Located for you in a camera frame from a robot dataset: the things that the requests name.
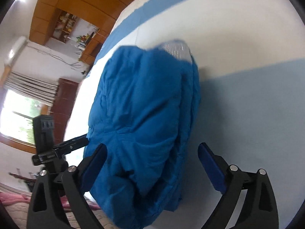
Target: wooden cabinet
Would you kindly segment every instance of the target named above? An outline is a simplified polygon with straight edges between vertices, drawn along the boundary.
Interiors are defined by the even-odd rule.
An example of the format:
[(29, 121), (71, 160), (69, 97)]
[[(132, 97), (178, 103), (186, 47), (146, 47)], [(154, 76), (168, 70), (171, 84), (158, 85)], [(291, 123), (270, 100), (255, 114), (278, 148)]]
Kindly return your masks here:
[(52, 115), (54, 119), (55, 144), (59, 144), (63, 141), (78, 87), (78, 83), (63, 78), (60, 78), (58, 83), (56, 97), (50, 111), (50, 115)]
[(91, 41), (86, 46), (85, 50), (80, 56), (80, 60), (88, 65), (92, 65), (107, 37), (108, 34), (105, 31), (98, 30), (97, 33), (92, 37)]

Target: window frame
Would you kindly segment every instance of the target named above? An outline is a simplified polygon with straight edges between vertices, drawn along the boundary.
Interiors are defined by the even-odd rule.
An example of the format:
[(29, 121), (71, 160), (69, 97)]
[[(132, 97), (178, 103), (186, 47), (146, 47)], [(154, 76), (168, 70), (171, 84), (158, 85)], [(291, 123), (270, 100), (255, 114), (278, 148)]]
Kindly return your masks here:
[[(7, 79), (8, 75), (10, 74), (11, 70), (12, 69), (11, 69), (10, 66), (8, 66), (8, 65), (5, 66), (4, 72), (3, 72), (3, 74), (0, 78), (0, 114), (2, 112), (3, 103), (4, 103), (4, 100), (5, 100), (7, 91), (8, 91), (7, 89), (5, 89), (3, 87), (4, 82), (6, 81), (6, 79)], [(50, 110), (50, 107), (48, 105), (43, 104), (42, 108), (40, 110), (40, 114), (41, 115), (48, 115), (49, 110)], [(26, 152), (29, 152), (29, 153), (36, 154), (35, 145), (33, 145), (31, 143), (21, 141), (21, 140), (18, 140), (18, 139), (15, 139), (13, 137), (7, 136), (7, 135), (2, 134), (2, 133), (0, 133), (0, 142), (7, 145), (7, 146), (10, 146), (10, 147), (22, 150), (22, 151), (26, 151)]]

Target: window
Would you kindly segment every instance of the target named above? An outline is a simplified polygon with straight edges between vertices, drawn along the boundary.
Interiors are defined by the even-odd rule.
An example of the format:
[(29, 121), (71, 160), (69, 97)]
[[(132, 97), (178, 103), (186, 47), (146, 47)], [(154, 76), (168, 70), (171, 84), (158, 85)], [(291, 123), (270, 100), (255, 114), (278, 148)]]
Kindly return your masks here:
[(39, 101), (8, 90), (0, 115), (0, 132), (34, 145), (33, 118), (40, 115), (42, 105)]

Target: pink bedding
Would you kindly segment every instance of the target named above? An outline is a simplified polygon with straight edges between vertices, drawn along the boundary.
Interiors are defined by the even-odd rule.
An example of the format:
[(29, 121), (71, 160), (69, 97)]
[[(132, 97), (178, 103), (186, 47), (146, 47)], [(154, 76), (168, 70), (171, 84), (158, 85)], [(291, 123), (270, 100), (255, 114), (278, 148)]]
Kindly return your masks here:
[[(70, 209), (70, 204), (66, 196), (60, 198), (64, 209)], [(4, 206), (9, 206), (15, 203), (30, 203), (31, 197), (26, 194), (10, 194), (0, 192), (0, 200)], [(100, 207), (91, 201), (88, 201), (91, 210), (99, 210)]]

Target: wooden furniture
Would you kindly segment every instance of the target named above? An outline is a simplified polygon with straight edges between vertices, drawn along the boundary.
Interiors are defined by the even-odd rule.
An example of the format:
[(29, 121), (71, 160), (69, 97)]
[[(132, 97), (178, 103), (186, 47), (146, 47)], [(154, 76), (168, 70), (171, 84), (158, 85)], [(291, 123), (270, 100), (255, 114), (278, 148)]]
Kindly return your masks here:
[(108, 33), (99, 29), (81, 54), (80, 60), (88, 65), (92, 65), (108, 35)]
[(54, 120), (55, 144), (63, 142), (67, 122), (71, 116), (78, 83), (60, 78), (50, 115)]
[(56, 21), (62, 10), (88, 21), (109, 34), (120, 13), (132, 1), (38, 0), (32, 19), (29, 39), (40, 45), (45, 45), (53, 35)]
[(55, 25), (52, 38), (65, 43), (73, 30), (77, 17), (66, 11), (61, 11)]

